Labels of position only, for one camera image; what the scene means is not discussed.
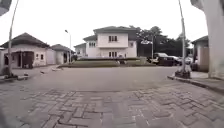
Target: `hedge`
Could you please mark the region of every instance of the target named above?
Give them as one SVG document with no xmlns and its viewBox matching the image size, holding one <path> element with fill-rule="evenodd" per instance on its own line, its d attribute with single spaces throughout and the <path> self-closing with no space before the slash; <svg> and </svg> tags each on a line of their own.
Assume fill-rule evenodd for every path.
<svg viewBox="0 0 224 128">
<path fill-rule="evenodd" d="M 133 57 L 133 58 L 80 58 L 77 61 L 118 61 L 118 60 L 140 60 L 140 58 Z"/>
</svg>

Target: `building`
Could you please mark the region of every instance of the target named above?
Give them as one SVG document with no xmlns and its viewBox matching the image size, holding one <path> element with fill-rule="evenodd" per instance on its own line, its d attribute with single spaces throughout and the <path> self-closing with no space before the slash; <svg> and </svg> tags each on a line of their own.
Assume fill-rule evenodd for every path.
<svg viewBox="0 0 224 128">
<path fill-rule="evenodd" d="M 70 50 L 69 48 L 61 45 L 61 44 L 56 44 L 51 46 L 51 49 L 53 49 L 56 52 L 56 64 L 64 64 L 69 62 L 69 55 L 70 55 Z"/>
<path fill-rule="evenodd" d="M 191 0 L 205 13 L 209 38 L 209 77 L 224 79 L 224 1 Z"/>
<path fill-rule="evenodd" d="M 1 50 L 1 67 L 8 65 L 8 42 L 0 47 Z M 50 46 L 39 39 L 29 35 L 21 34 L 12 39 L 12 68 L 33 68 L 55 64 L 54 53 Z"/>
<path fill-rule="evenodd" d="M 192 42 L 194 45 L 194 61 L 197 60 L 198 70 L 209 70 L 209 46 L 208 36 L 201 37 Z"/>
<path fill-rule="evenodd" d="M 95 29 L 94 35 L 84 38 L 82 55 L 86 57 L 137 57 L 137 29 L 105 27 Z"/>
<path fill-rule="evenodd" d="M 74 46 L 78 57 L 86 57 L 86 43 Z"/>
</svg>

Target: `sidewalk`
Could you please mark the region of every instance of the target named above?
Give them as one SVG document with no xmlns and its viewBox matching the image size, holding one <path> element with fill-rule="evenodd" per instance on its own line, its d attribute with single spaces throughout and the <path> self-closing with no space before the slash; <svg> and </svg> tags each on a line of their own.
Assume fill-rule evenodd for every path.
<svg viewBox="0 0 224 128">
<path fill-rule="evenodd" d="M 218 79 L 208 78 L 207 73 L 192 72 L 192 79 L 183 79 L 175 76 L 168 76 L 169 79 L 190 83 L 203 88 L 211 89 L 213 91 L 224 93 L 224 81 Z"/>
</svg>

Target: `paved road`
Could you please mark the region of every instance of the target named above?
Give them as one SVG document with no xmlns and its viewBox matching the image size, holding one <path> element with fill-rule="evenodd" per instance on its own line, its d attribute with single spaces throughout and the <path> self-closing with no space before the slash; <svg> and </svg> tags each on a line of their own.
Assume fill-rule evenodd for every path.
<svg viewBox="0 0 224 128">
<path fill-rule="evenodd" d="M 175 70 L 65 69 L 3 84 L 0 128 L 224 128 L 223 95 L 167 80 Z"/>
<path fill-rule="evenodd" d="M 24 84 L 74 91 L 127 91 L 173 84 L 173 81 L 167 80 L 166 77 L 177 69 L 177 67 L 64 69 L 35 77 Z"/>
</svg>

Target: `roof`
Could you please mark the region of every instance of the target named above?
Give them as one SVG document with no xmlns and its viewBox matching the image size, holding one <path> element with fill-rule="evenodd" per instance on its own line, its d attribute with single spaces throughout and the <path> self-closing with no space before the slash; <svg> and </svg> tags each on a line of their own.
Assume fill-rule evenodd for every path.
<svg viewBox="0 0 224 128">
<path fill-rule="evenodd" d="M 83 40 L 85 40 L 85 41 L 96 41 L 97 40 L 97 35 L 92 35 L 92 36 L 85 37 Z"/>
<path fill-rule="evenodd" d="M 124 26 L 109 26 L 109 27 L 104 27 L 104 28 L 99 28 L 99 29 L 94 29 L 93 31 L 95 33 L 101 33 L 101 32 L 127 32 L 127 31 L 136 31 L 136 28 L 128 28 Z"/>
<path fill-rule="evenodd" d="M 74 46 L 75 48 L 83 48 L 83 47 L 86 47 L 86 43 L 81 43 L 81 44 L 78 44 L 76 46 Z"/>
<path fill-rule="evenodd" d="M 203 36 L 203 37 L 201 37 L 201 38 L 199 38 L 195 41 L 192 41 L 191 43 L 194 44 L 194 45 L 197 44 L 197 43 L 207 43 L 208 44 L 208 41 L 209 41 L 208 36 Z"/>
<path fill-rule="evenodd" d="M 63 51 L 63 52 L 70 52 L 70 48 L 68 47 L 65 47 L 61 44 L 56 44 L 56 45 L 53 45 L 51 46 L 51 49 L 55 50 L 55 51 Z"/>
<path fill-rule="evenodd" d="M 31 36 L 28 33 L 23 33 L 12 39 L 12 46 L 19 45 L 19 44 L 30 44 L 30 45 L 35 45 L 37 47 L 42 47 L 42 48 L 50 47 L 48 44 Z M 8 48 L 8 42 L 2 44 L 0 47 Z"/>
</svg>

